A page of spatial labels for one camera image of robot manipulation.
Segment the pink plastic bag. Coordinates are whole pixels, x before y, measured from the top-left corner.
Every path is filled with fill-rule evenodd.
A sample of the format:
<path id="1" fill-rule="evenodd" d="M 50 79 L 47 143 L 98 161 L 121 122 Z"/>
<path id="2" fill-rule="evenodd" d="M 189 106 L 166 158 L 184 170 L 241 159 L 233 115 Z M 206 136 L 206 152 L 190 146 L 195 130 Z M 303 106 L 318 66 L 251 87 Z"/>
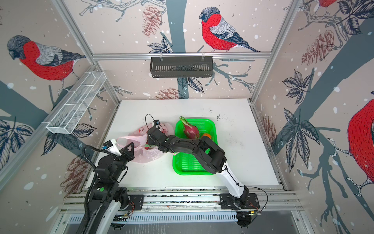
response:
<path id="1" fill-rule="evenodd" d="M 118 148 L 124 148 L 129 143 L 134 143 L 134 160 L 136 163 L 148 163 L 157 160 L 163 153 L 157 148 L 145 150 L 145 144 L 149 144 L 147 131 L 152 127 L 152 124 L 143 126 L 130 133 L 128 136 L 121 136 L 116 140 Z"/>

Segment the red green dragon fruit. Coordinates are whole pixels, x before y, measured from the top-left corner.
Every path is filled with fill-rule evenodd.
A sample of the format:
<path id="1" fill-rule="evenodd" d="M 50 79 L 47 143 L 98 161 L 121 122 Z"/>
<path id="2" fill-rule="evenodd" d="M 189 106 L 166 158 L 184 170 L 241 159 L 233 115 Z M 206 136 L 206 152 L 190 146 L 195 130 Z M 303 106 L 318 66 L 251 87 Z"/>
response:
<path id="1" fill-rule="evenodd" d="M 190 124 L 187 119 L 182 116 L 179 119 L 183 124 L 184 134 L 188 139 L 195 140 L 200 138 L 200 132 L 196 126 Z"/>

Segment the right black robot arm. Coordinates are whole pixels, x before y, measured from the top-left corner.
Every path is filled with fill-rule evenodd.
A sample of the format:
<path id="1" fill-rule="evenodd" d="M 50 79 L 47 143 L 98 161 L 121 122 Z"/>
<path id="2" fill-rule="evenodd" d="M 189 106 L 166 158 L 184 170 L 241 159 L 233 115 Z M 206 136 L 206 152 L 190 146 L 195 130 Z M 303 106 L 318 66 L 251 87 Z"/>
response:
<path id="1" fill-rule="evenodd" d="M 220 205 L 233 210 L 246 206 L 249 189 L 236 178 L 230 169 L 225 151 L 213 140 L 204 136 L 201 139 L 183 139 L 165 135 L 157 127 L 147 131 L 148 139 L 163 153 L 186 153 L 193 155 L 200 165 L 209 173 L 217 174 L 229 192 L 228 201 Z"/>

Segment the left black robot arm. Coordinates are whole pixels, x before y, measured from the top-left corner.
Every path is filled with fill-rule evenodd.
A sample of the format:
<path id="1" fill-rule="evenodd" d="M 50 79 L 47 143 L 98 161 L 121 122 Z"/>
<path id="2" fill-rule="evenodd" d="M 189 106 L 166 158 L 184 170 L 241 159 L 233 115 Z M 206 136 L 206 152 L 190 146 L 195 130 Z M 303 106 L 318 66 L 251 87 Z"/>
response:
<path id="1" fill-rule="evenodd" d="M 119 210 L 130 208 L 135 211 L 126 187 L 119 186 L 119 177 L 128 172 L 127 163 L 134 159 L 134 144 L 119 150 L 119 155 L 109 151 L 108 142 L 103 149 L 86 145 L 82 149 L 83 158 L 92 166 L 94 177 L 84 200 L 85 214 L 77 230 L 78 234 L 104 234 L 109 231 Z M 87 158 L 86 150 L 105 153 L 96 166 Z"/>

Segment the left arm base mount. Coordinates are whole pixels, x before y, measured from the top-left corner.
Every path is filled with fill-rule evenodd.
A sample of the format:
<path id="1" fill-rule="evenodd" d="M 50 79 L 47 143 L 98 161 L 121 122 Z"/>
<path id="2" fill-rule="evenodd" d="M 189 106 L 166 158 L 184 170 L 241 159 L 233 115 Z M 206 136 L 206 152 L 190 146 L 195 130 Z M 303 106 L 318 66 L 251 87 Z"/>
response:
<path id="1" fill-rule="evenodd" d="M 128 195 L 125 204 L 121 205 L 121 211 L 141 211 L 144 203 L 144 195 Z"/>

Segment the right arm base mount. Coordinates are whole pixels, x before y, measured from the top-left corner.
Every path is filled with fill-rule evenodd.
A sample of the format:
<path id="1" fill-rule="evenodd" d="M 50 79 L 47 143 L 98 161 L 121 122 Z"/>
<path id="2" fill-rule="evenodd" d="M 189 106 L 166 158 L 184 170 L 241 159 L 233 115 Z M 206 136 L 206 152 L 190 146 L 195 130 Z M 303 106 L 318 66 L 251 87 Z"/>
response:
<path id="1" fill-rule="evenodd" d="M 230 194 L 219 195 L 219 205 L 222 210 L 234 210 L 239 211 L 242 209 L 259 210 L 259 200 L 257 194 L 249 193 L 246 202 L 242 203 L 242 200 L 236 198 Z"/>

